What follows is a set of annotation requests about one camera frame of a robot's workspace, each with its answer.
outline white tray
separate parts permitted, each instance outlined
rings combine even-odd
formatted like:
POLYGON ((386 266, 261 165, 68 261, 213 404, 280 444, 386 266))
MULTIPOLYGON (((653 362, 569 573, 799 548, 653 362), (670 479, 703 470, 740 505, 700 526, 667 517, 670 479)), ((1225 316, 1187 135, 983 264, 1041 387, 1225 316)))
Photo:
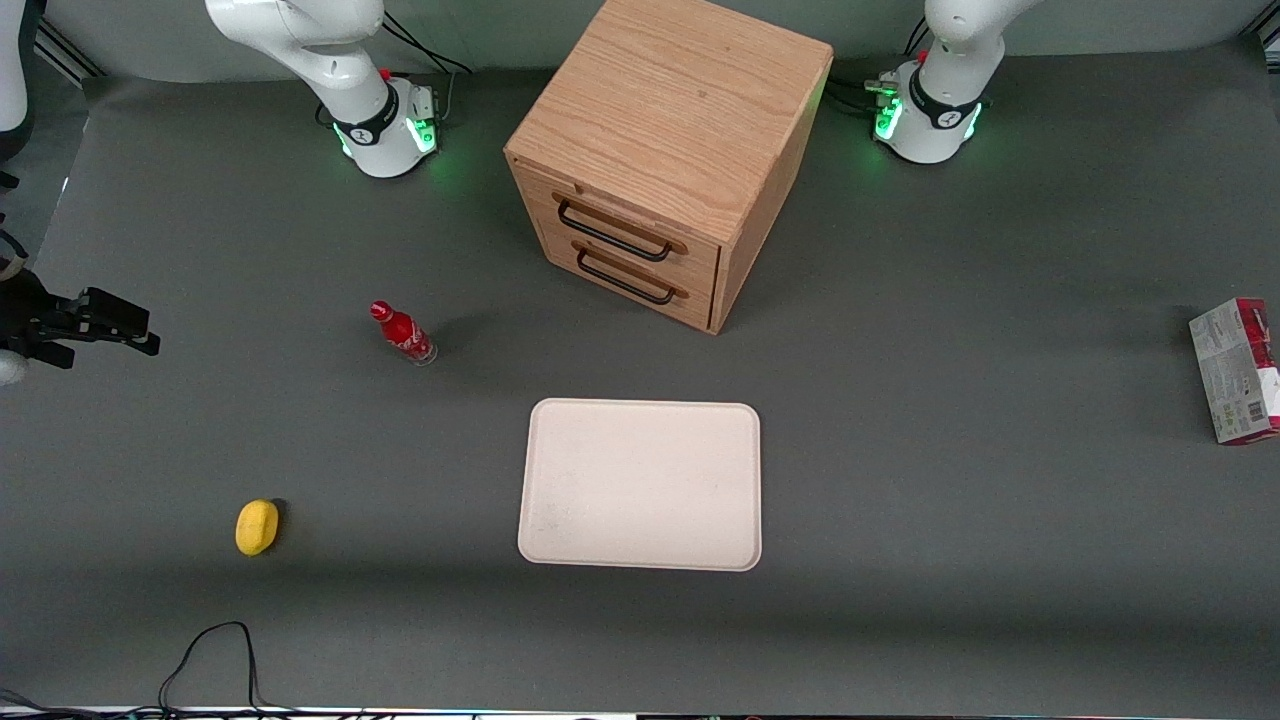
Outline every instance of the white tray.
POLYGON ((759 416, 740 404, 539 402, 520 552, 561 565, 750 570, 760 559, 759 416))

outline wooden drawer cabinet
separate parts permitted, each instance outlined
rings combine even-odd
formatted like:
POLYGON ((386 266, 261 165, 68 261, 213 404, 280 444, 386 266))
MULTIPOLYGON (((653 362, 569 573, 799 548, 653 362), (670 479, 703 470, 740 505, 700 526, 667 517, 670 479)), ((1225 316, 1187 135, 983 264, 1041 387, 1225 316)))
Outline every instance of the wooden drawer cabinet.
POLYGON ((719 332, 831 58, 703 0, 608 0, 504 150, 547 259, 719 332))

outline green indicator light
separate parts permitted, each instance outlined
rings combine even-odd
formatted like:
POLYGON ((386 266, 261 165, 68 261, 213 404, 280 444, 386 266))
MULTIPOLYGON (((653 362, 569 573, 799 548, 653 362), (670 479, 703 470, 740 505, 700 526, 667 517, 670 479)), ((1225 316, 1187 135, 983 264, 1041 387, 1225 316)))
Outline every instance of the green indicator light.
POLYGON ((978 115, 980 115, 980 114, 982 114, 982 102, 978 102, 978 106, 973 109, 973 117, 969 118, 969 129, 964 131, 964 138, 965 140, 969 140, 970 137, 973 137, 973 131, 978 126, 978 115))
POLYGON ((347 147, 347 138, 342 136, 342 131, 338 129, 338 123, 333 124, 333 133, 338 136, 338 142, 342 143, 342 154, 351 158, 351 147, 347 147))
POLYGON ((876 135, 881 140, 888 140, 893 137, 893 131, 897 128, 897 119, 902 117, 902 101, 897 97, 892 102, 881 109, 879 114, 876 117, 876 135))
POLYGON ((422 154, 428 154, 435 150, 435 124, 430 120, 415 120, 413 118, 404 118, 404 126, 408 132, 413 136, 413 142, 417 143, 417 149, 422 154))

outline coca-cola bottle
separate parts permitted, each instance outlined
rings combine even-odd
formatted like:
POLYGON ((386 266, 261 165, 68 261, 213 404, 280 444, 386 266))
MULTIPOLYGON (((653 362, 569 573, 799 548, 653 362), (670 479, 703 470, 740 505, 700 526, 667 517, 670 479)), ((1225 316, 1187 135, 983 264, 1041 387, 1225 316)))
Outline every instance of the coca-cola bottle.
POLYGON ((406 313, 379 300, 369 306, 369 314, 383 327, 383 337, 394 345, 415 365, 429 365, 435 360, 435 343, 406 313))

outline drawer handle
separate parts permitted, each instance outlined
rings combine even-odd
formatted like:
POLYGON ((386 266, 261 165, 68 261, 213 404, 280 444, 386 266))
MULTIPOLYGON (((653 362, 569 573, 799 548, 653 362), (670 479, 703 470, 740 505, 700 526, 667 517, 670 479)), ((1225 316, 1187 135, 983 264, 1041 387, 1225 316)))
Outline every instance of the drawer handle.
POLYGON ((566 225, 576 229, 580 233, 591 236, 595 240, 599 240, 600 242, 608 242, 613 247, 617 247, 618 250, 623 250, 626 252, 630 252, 630 254, 635 255, 636 258, 643 258, 643 259, 645 259, 645 260, 648 260, 650 263, 662 263, 663 260, 667 259, 667 255, 671 254, 671 243, 669 242, 663 245, 660 252, 648 252, 648 251, 645 251, 645 250, 643 250, 640 247, 636 247, 635 245, 631 245, 630 242, 626 242, 623 240, 618 240, 618 238, 613 237, 612 234, 603 233, 603 232, 600 232, 600 231, 598 231, 598 229, 595 229, 595 228, 593 228, 590 225, 582 224, 582 223, 575 220, 573 218, 570 218, 568 215, 564 214, 567 211, 568 211, 568 200, 561 200, 561 209, 556 214, 559 215, 562 223, 564 223, 566 225))
POLYGON ((653 302, 654 305, 666 305, 671 302, 672 297, 676 297, 676 288, 673 287, 667 288, 666 296, 658 297, 657 295, 648 293, 631 283, 622 282, 608 273, 596 270, 595 268, 584 263, 582 260, 585 259, 586 259, 586 249, 584 247, 582 250, 577 251, 577 266, 581 268, 584 273, 591 275, 593 278, 600 278, 602 281, 612 284, 613 287, 622 288, 630 292, 631 295, 635 295, 636 297, 653 302))

